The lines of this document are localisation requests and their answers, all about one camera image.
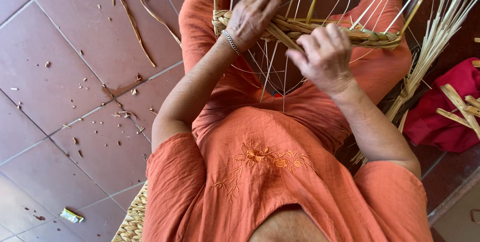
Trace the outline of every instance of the woven basket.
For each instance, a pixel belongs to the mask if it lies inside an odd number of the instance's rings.
[[[144,228],[145,209],[147,208],[147,184],[145,182],[140,192],[128,208],[127,215],[112,242],[140,242]]]

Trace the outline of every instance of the hand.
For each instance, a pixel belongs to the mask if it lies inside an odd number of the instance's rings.
[[[280,3],[281,0],[241,0],[233,8],[225,30],[241,53],[260,39],[280,8]]]
[[[354,80],[349,71],[352,45],[347,33],[339,30],[335,23],[301,36],[297,44],[303,46],[305,54],[288,50],[286,55],[318,89],[333,96],[343,92]]]

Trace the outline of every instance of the tiled floor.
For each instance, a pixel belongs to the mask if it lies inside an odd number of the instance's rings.
[[[301,0],[299,16],[310,1]],[[138,0],[125,2],[156,67],[119,0],[0,0],[0,201],[7,204],[0,213],[1,241],[110,241],[145,182],[155,117],[148,108],[157,111],[182,78],[182,50]],[[183,0],[145,3],[180,38]],[[319,0],[315,16],[328,15],[331,3]],[[283,57],[276,59],[285,66]],[[302,77],[290,68],[287,83],[294,86]],[[112,116],[122,111],[135,117]],[[423,166],[459,157],[427,147],[421,153]],[[337,155],[351,158],[347,151]],[[463,157],[458,164],[479,161],[477,154]],[[463,171],[462,177],[468,174]],[[436,173],[429,176],[435,180]],[[64,207],[85,220],[58,218]]]

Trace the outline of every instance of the silver bracelet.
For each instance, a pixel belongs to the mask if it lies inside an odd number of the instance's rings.
[[[233,44],[232,37],[231,37],[231,36],[227,33],[227,31],[225,31],[225,30],[222,30],[222,34],[224,34],[224,35],[226,36],[226,39],[228,39],[228,42],[230,42],[230,45],[232,45],[233,50],[237,53],[238,56],[240,56],[239,50],[238,50],[237,47],[235,47],[235,45]]]

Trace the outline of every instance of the red cloth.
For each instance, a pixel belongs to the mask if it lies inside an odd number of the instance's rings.
[[[480,72],[472,66],[473,60],[479,59],[467,59],[438,77],[431,86],[432,89],[420,99],[418,106],[408,112],[403,132],[414,144],[433,145],[442,151],[462,153],[480,142],[471,128],[435,112],[437,108],[446,111],[456,108],[441,91],[443,85],[450,84],[461,98],[468,95],[480,97]],[[463,117],[459,111],[455,114]]]

